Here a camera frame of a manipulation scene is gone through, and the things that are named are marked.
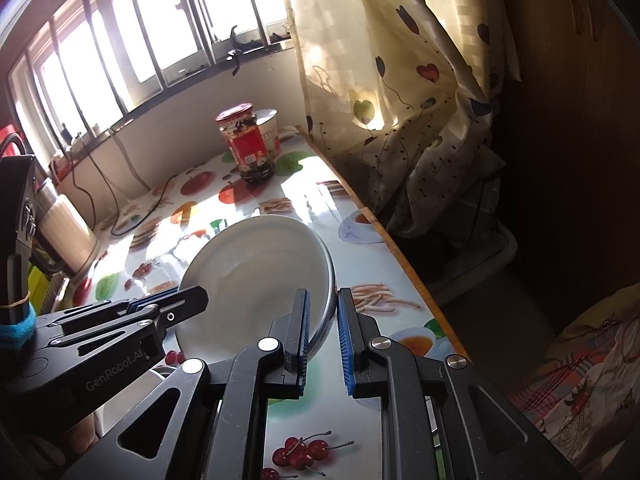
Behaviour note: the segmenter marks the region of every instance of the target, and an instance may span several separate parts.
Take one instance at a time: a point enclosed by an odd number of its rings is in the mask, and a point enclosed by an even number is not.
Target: black cable
[[[120,206],[118,205],[118,199],[116,199],[116,195],[113,192],[113,189],[111,189],[111,186],[109,185],[109,181],[107,180],[107,177],[102,172],[102,170],[98,167],[98,164],[96,164],[96,161],[94,160],[94,158],[91,156],[91,153],[89,152],[89,149],[87,148],[86,144],[84,143],[84,140],[82,140],[81,136],[78,136],[78,139],[80,139],[80,142],[82,142],[82,145],[84,146],[84,150],[85,150],[87,156],[89,157],[91,162],[94,164],[95,169],[98,170],[98,173],[100,173],[100,176],[102,177],[102,179],[104,180],[104,183],[109,188],[109,191],[111,191],[111,196],[113,196],[113,201],[116,204],[116,211],[118,212],[118,219],[111,226],[111,236],[119,237],[119,236],[124,236],[125,234],[132,232],[133,229],[135,229],[140,224],[142,224],[142,222],[144,222],[147,218],[149,218],[151,213],[158,208],[158,206],[160,205],[160,202],[162,202],[162,199],[164,198],[164,193],[166,191],[166,187],[169,185],[169,182],[171,180],[173,180],[175,177],[177,177],[177,175],[175,174],[174,176],[170,177],[169,180],[166,181],[166,183],[164,184],[164,189],[162,190],[162,194],[160,195],[160,198],[158,199],[158,201],[154,204],[154,206],[149,210],[149,212],[146,215],[144,215],[135,225],[132,225],[126,231],[123,231],[121,233],[115,233],[115,232],[113,232],[113,228],[116,227],[116,225],[118,224],[118,220],[120,219]]]
[[[102,177],[102,179],[104,180],[104,183],[109,188],[109,191],[111,191],[111,196],[113,196],[113,201],[116,203],[116,212],[118,213],[118,218],[120,218],[120,206],[118,205],[118,199],[116,198],[116,194],[113,192],[113,189],[111,188],[111,186],[109,184],[109,181],[107,180],[107,177],[104,176],[104,173],[102,172],[102,170],[95,163],[95,160],[91,156],[91,153],[89,152],[89,149],[87,148],[86,144],[84,143],[84,140],[82,140],[82,136],[78,135],[78,139],[80,140],[80,142],[82,142],[82,145],[84,146],[84,151],[86,152],[86,155],[89,157],[91,162],[94,164],[95,169],[98,170],[98,173],[100,173],[100,176]]]
[[[16,146],[18,146],[18,150],[20,151],[20,153],[22,153],[23,155],[26,155],[26,150],[24,149],[24,143],[22,142],[20,135],[13,132],[7,135],[2,140],[2,142],[0,142],[0,156],[2,156],[2,154],[6,151],[6,149],[9,147],[9,144],[11,143],[14,143]]]
[[[91,196],[91,193],[89,193],[84,187],[80,187],[78,186],[78,184],[76,184],[76,162],[74,161],[73,157],[71,157],[70,163],[71,163],[71,180],[74,183],[74,187],[77,190],[82,191],[85,195],[87,195],[89,197],[89,200],[91,201],[91,211],[94,215],[94,224],[91,226],[91,231],[93,231],[95,229],[95,221],[96,221],[94,197]]]
[[[118,237],[118,236],[123,236],[123,235],[125,235],[127,233],[130,233],[130,232],[133,231],[133,229],[138,227],[140,224],[142,224],[142,222],[144,222],[147,218],[149,218],[151,216],[151,213],[153,211],[155,211],[158,208],[158,206],[160,205],[160,202],[162,202],[162,199],[164,198],[164,192],[166,191],[166,187],[169,185],[169,182],[171,182],[175,177],[177,177],[176,174],[174,176],[169,177],[169,180],[167,180],[166,183],[164,184],[164,188],[162,189],[162,194],[160,195],[160,198],[158,199],[158,201],[149,210],[149,212],[146,215],[144,215],[135,225],[131,226],[129,229],[127,229],[126,231],[123,231],[121,233],[114,233],[113,232],[113,228],[118,223],[118,221],[116,220],[116,223],[113,224],[113,226],[111,226],[111,235],[115,236],[115,237]]]

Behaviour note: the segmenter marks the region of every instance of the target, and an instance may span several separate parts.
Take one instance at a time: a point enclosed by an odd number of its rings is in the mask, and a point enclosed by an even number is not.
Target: food illustration
[[[391,289],[384,283],[361,283],[354,285],[351,287],[351,295],[353,296],[353,304],[356,307],[356,312],[364,312],[366,310],[370,312],[394,312],[398,304],[420,308],[420,305],[414,301],[394,298]]]
[[[122,210],[122,215],[123,216],[127,216],[127,215],[130,215],[131,213],[136,212],[136,211],[140,211],[140,204],[132,203],[132,204],[127,205]]]
[[[307,152],[290,152],[276,159],[276,175],[291,176],[302,170],[300,161],[309,158],[310,153]]]
[[[247,184],[243,179],[229,182],[218,193],[218,200],[223,204],[237,204],[251,196],[259,196],[264,190],[265,183]]]
[[[172,224],[180,224],[180,229],[184,229],[189,224],[191,216],[198,212],[198,203],[193,200],[185,202],[171,215]]]
[[[214,220],[213,222],[210,222],[209,225],[211,226],[215,234],[218,234],[220,231],[222,231],[222,229],[229,227],[228,223],[224,218],[219,218],[218,220]]]
[[[176,363],[181,365],[186,360],[187,360],[187,357],[184,355],[184,352],[176,352],[175,350],[169,350],[164,355],[164,362],[169,366],[174,366]]]
[[[175,187],[175,184],[173,180],[170,180],[169,183],[163,182],[162,184],[159,184],[158,186],[153,188],[153,190],[151,191],[151,195],[160,196],[162,195],[163,190],[164,190],[164,194],[168,195],[169,193],[172,192],[172,190],[174,190],[174,187]]]
[[[107,229],[109,229],[112,225],[114,225],[117,221],[118,221],[118,215],[117,214],[115,214],[113,216],[110,216],[109,218],[104,220],[100,225],[98,225],[98,230],[101,233],[103,233]]]
[[[158,205],[156,207],[164,207],[166,205],[173,205],[174,203],[171,202],[171,200],[169,200],[167,197],[163,196],[159,201],[158,201]]]
[[[293,211],[291,200],[286,197],[265,200],[260,202],[258,207],[261,215],[291,213]]]
[[[414,326],[405,328],[389,336],[406,346],[414,355],[425,356],[431,359],[444,360],[448,355],[455,354],[453,345],[446,336],[438,336],[442,332],[440,325],[435,319],[426,323],[425,326]]]
[[[399,330],[390,336],[394,341],[406,346],[412,354],[427,355],[436,342],[435,334],[424,326],[414,326]]]
[[[81,306],[86,304],[86,300],[89,297],[89,291],[91,291],[91,285],[91,276],[83,278],[82,281],[78,283],[72,299],[73,306]]]
[[[326,186],[331,196],[347,196],[347,190],[337,180],[327,180],[325,182],[316,182],[316,186]]]
[[[265,467],[260,473],[260,480],[278,480],[278,478],[298,478],[298,475],[281,475],[273,467]]]
[[[384,241],[360,210],[342,221],[338,236],[350,244],[378,244]]]
[[[95,286],[95,299],[98,301],[110,300],[116,292],[120,274],[115,272],[100,279]]]
[[[176,282],[175,280],[169,280],[168,282],[162,282],[159,285],[152,286],[145,294],[145,296],[152,296],[153,294],[157,294],[158,292],[164,292],[165,290],[169,290],[170,288],[174,288],[174,286],[180,285],[180,282]]]
[[[285,441],[284,447],[279,447],[273,452],[271,461],[278,467],[291,466],[297,471],[304,471],[305,469],[310,469],[315,460],[319,461],[327,458],[329,456],[329,450],[354,444],[354,441],[350,440],[343,444],[338,444],[337,446],[329,446],[329,443],[322,439],[313,440],[309,444],[305,443],[305,440],[321,435],[331,435],[331,431],[316,433],[305,438],[290,436]],[[313,469],[310,470],[322,476],[326,476],[322,472],[314,471]]]
[[[211,182],[213,178],[216,176],[213,171],[203,171],[198,173],[197,175],[192,176],[187,182],[182,184],[180,188],[180,193],[184,196],[195,195],[196,193],[201,192],[205,189]]]
[[[180,240],[188,240],[189,238],[206,238],[207,240],[211,240],[211,237],[207,234],[205,229],[198,229],[197,231],[182,237]]]
[[[160,229],[161,218],[153,218],[142,225],[140,231],[131,240],[129,251],[137,251],[147,247]]]
[[[225,152],[225,154],[222,156],[222,162],[224,162],[225,164],[231,164],[235,161],[236,160],[234,159],[234,154],[231,153],[231,151]]]
[[[429,330],[431,330],[435,334],[436,339],[440,339],[441,337],[446,337],[447,336],[444,333],[444,330],[442,329],[440,324],[438,323],[438,320],[435,319],[435,318],[427,321],[424,324],[424,326],[425,326],[425,328],[428,328]]]
[[[140,264],[140,266],[133,271],[132,276],[137,280],[141,280],[145,276],[148,276],[149,273],[151,272],[151,269],[153,269],[156,265],[158,265],[158,263],[155,260],[151,260],[150,262]]]

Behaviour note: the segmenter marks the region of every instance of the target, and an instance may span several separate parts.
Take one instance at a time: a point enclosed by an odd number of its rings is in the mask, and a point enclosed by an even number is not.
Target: white bowl
[[[317,351],[335,311],[334,266],[324,242],[302,222],[278,215],[247,218],[217,234],[197,254],[180,289],[200,285],[207,309],[176,326],[188,358],[235,357],[269,335],[291,312],[297,288],[310,295],[309,354]]]
[[[120,422],[163,380],[158,372],[147,370],[120,393],[107,400],[102,405],[102,433],[107,433]]]

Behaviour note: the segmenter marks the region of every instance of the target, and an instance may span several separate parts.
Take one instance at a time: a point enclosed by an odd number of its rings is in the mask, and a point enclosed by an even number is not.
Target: glass jar
[[[245,181],[258,182],[273,174],[275,166],[265,146],[251,103],[225,110],[216,117],[216,122],[238,164],[240,176]]]

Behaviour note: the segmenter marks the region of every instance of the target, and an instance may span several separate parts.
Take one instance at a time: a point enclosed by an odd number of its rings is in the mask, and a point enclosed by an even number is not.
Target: cable
[[[146,215],[144,215],[135,225],[131,226],[129,229],[127,229],[126,231],[123,231],[121,233],[114,233],[113,232],[113,228],[118,223],[118,221],[116,220],[116,223],[113,226],[111,226],[111,235],[115,236],[115,237],[118,237],[118,236],[123,236],[123,235],[125,235],[127,233],[130,233],[130,232],[133,231],[133,229],[138,227],[140,224],[142,224],[142,222],[144,222],[147,218],[149,218],[151,216],[151,213],[153,211],[155,211],[158,208],[158,206],[160,205],[160,202],[162,202],[162,199],[164,198],[164,192],[166,191],[166,187],[169,185],[169,182],[171,182],[175,177],[177,177],[176,174],[174,176],[169,177],[169,180],[167,180],[166,183],[164,184],[164,188],[162,189],[162,194],[160,195],[160,198],[158,199],[158,201],[149,210],[149,212]]]
[[[2,140],[2,142],[0,142],[0,156],[2,156],[2,154],[6,151],[6,149],[9,147],[9,144],[11,143],[14,143],[16,146],[18,146],[18,150],[20,151],[21,154],[26,155],[26,150],[24,149],[24,143],[22,142],[20,135],[13,132],[7,135]]]
[[[149,186],[149,184],[147,184],[141,176],[139,176],[138,172],[136,171],[136,168],[133,167],[133,164],[131,163],[131,159],[129,158],[129,153],[127,153],[127,150],[124,147],[124,144],[122,143],[122,141],[118,138],[118,135],[116,132],[112,132],[110,130],[110,136],[111,138],[113,138],[113,142],[116,143],[117,147],[120,149],[120,152],[122,153],[122,156],[124,158],[124,161],[127,163],[127,166],[129,167],[129,171],[131,172],[131,174],[133,175],[133,177],[140,183],[142,184],[142,186],[147,190],[147,191],[151,191],[151,187]]]
[[[96,221],[96,217],[95,217],[95,203],[94,203],[94,197],[91,196],[91,193],[89,193],[85,188],[78,186],[78,184],[76,184],[76,163],[73,160],[73,157],[71,158],[71,180],[74,183],[74,187],[77,190],[82,191],[85,195],[87,195],[89,197],[89,200],[91,201],[91,211],[94,215],[94,224],[91,226],[91,231],[93,231],[95,229],[95,221]]]
[[[87,156],[89,157],[89,159],[91,160],[91,162],[94,164],[95,169],[98,170],[98,173],[100,173],[100,176],[102,177],[102,179],[104,180],[104,183],[107,185],[107,187],[109,188],[109,191],[111,191],[111,196],[113,196],[113,201],[116,204],[116,211],[118,212],[118,219],[115,221],[115,223],[111,226],[111,235],[115,236],[115,237],[119,237],[119,236],[123,236],[127,233],[130,233],[133,231],[133,229],[135,229],[136,227],[138,227],[140,224],[142,224],[142,222],[144,222],[147,218],[149,218],[149,216],[151,215],[151,213],[153,211],[155,211],[158,206],[160,205],[160,202],[162,202],[162,199],[164,198],[164,193],[166,191],[166,187],[169,185],[169,182],[171,182],[175,177],[177,177],[177,175],[175,174],[174,176],[171,176],[169,178],[169,180],[166,181],[166,183],[164,184],[164,189],[162,190],[162,194],[160,195],[160,198],[158,199],[158,201],[154,204],[154,206],[149,210],[149,212],[144,215],[138,222],[136,222],[135,225],[132,225],[129,229],[127,229],[126,231],[123,231],[121,233],[115,233],[113,231],[114,227],[118,224],[118,220],[120,219],[120,205],[118,204],[118,199],[116,198],[115,193],[113,192],[113,189],[111,189],[111,186],[109,185],[109,181],[107,180],[107,177],[104,175],[104,173],[102,172],[102,170],[100,169],[100,167],[98,167],[98,164],[96,164],[94,158],[91,156],[91,153],[89,152],[89,149],[87,148],[86,144],[84,143],[84,140],[82,140],[82,137],[78,136],[78,139],[80,139],[80,142],[82,142],[82,145],[84,146],[84,150],[87,154]]]
[[[113,189],[111,188],[111,186],[109,184],[109,181],[107,180],[107,177],[104,176],[104,173],[102,172],[102,170],[95,163],[95,160],[91,156],[91,153],[89,152],[89,149],[87,148],[86,144],[84,143],[84,140],[82,140],[82,136],[78,135],[78,139],[80,139],[80,142],[82,142],[82,145],[84,146],[84,151],[86,152],[86,155],[89,157],[91,162],[94,164],[95,169],[98,170],[98,173],[100,173],[100,176],[104,180],[104,183],[109,188],[109,191],[111,192],[111,196],[113,196],[113,201],[116,203],[116,212],[118,213],[118,218],[120,218],[120,205],[118,204],[118,199],[116,198],[116,194],[113,192]]]

